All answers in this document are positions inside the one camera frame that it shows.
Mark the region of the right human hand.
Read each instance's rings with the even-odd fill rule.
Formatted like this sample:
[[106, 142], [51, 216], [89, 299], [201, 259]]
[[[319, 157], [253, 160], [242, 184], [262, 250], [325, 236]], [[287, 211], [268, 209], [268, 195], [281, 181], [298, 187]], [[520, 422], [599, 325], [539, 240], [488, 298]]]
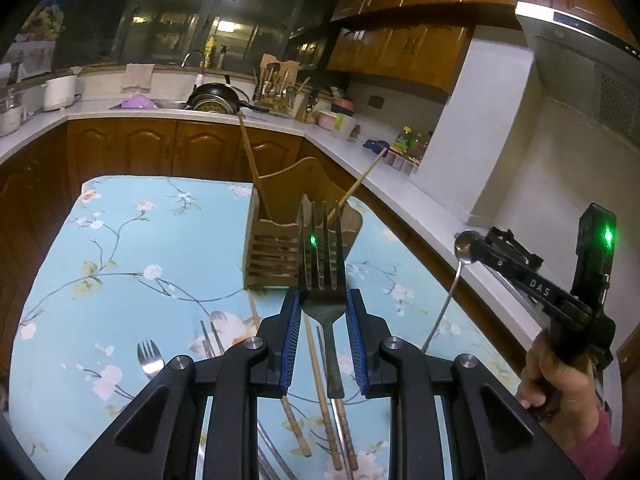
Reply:
[[581, 356], [576, 364], [562, 362], [551, 350], [547, 334], [540, 332], [526, 353], [516, 393], [523, 408], [540, 408], [546, 403], [554, 408], [544, 429], [567, 453], [590, 438], [600, 422], [589, 356]]

